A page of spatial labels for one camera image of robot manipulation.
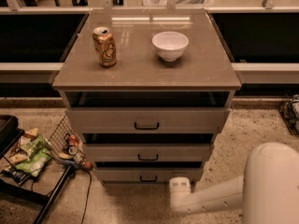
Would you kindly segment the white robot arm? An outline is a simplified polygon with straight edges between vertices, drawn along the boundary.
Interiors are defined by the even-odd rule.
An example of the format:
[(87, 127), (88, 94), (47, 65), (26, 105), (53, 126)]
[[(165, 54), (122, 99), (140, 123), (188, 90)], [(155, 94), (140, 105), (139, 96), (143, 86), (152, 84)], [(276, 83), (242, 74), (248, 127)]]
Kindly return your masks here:
[(178, 214), (240, 209), (243, 224), (299, 224), (299, 152), (264, 143), (250, 152), (239, 177), (196, 192), (188, 178), (175, 177), (169, 189)]

